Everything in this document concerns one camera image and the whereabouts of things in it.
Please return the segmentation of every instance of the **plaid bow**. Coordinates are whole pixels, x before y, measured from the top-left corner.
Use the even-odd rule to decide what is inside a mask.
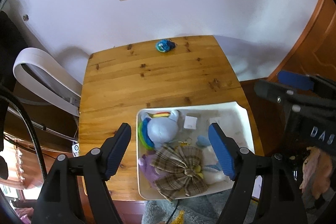
[[[186,196],[207,190],[204,180],[194,171],[200,165],[202,150],[193,146],[178,146],[174,151],[164,144],[155,155],[151,165],[171,173],[154,181],[157,190],[166,199],[172,201],[181,189],[185,190]]]

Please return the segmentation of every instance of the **thin black wire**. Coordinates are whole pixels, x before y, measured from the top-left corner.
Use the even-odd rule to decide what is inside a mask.
[[[172,219],[172,217],[173,217],[174,213],[176,212],[177,207],[178,207],[179,204],[180,204],[180,199],[177,201],[175,209],[174,209],[173,213],[170,215],[170,217],[168,218],[166,224],[168,224],[170,222],[170,220]]]
[[[26,150],[26,151],[31,152],[31,153],[33,153],[33,154],[36,155],[36,151],[33,150],[33,149],[24,147],[24,146],[21,145],[20,143],[18,143],[18,142],[16,142],[16,141],[13,141],[12,139],[8,138],[7,136],[4,136],[4,139],[5,139],[7,142],[11,143],[12,145],[15,145],[15,146],[17,146],[17,147],[19,147],[19,148],[21,148],[21,149],[23,149],[23,150]],[[54,158],[54,157],[52,157],[52,156],[50,156],[50,155],[48,155],[48,154],[46,154],[46,153],[42,153],[42,154],[45,155],[45,156],[48,156],[48,157],[50,157],[50,158],[53,158],[54,160],[56,160],[56,158]]]
[[[0,99],[11,104],[16,109],[16,111],[21,115],[23,121],[25,122],[28,133],[30,134],[31,140],[34,144],[37,159],[42,172],[43,181],[45,181],[47,178],[47,169],[45,167],[41,146],[39,140],[37,139],[37,135],[34,126],[29,118],[29,115],[27,114],[27,112],[25,111],[24,107],[21,105],[19,100],[7,88],[5,88],[2,85],[0,85]]]

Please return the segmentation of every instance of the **plastic bin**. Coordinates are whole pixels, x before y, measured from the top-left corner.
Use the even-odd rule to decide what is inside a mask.
[[[226,136],[232,137],[239,147],[247,147],[252,152],[254,152],[251,127],[247,111],[246,109],[239,106],[237,102],[185,107],[144,108],[137,113],[136,124],[138,125],[138,122],[141,121],[141,114],[143,112],[154,114],[162,111],[171,111],[173,109],[178,110],[181,114],[178,120],[179,132],[176,135],[177,141],[185,141],[187,138],[191,138],[192,140],[188,139],[188,142],[191,145],[195,145],[199,135],[204,135],[206,137],[208,136],[208,127],[210,122],[214,122],[213,118],[217,118],[215,120],[222,128]],[[194,116],[198,117],[196,130],[183,129],[184,117],[186,114],[194,114]],[[138,159],[147,152],[147,150],[141,144],[140,140],[138,140],[138,132],[136,132],[136,146],[138,162]],[[139,170],[138,165],[137,176],[140,196],[147,200],[164,199],[164,197],[156,189],[151,188],[148,180]],[[210,185],[207,191],[195,196],[221,192],[227,189],[231,189],[232,186],[233,181],[231,181],[229,177],[226,177],[224,181]],[[181,193],[177,196],[177,199],[180,198],[192,198],[192,196],[188,197]]]

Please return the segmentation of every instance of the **wooden tabletop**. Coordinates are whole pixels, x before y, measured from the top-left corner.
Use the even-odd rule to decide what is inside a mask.
[[[243,89],[213,36],[172,38],[170,52],[147,41],[90,56],[79,117],[80,154],[100,147],[122,122],[132,139],[117,174],[108,182],[113,200],[143,200],[137,186],[136,114],[142,108],[236,101],[247,109],[254,148],[263,155],[258,130]]]

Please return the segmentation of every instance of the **silver bolt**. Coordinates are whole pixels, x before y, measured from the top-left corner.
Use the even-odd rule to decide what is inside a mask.
[[[241,147],[239,149],[239,151],[242,153],[242,154],[248,154],[250,152],[250,150],[248,150],[246,147]]]
[[[100,149],[99,148],[93,148],[92,150],[91,150],[91,154],[92,155],[98,155],[100,153]]]
[[[292,105],[292,110],[293,110],[294,112],[300,112],[301,107],[300,107],[299,105]]]
[[[61,154],[57,157],[59,161],[65,160],[65,155]]]
[[[280,153],[275,153],[274,158],[276,158],[277,160],[282,160],[282,155]]]

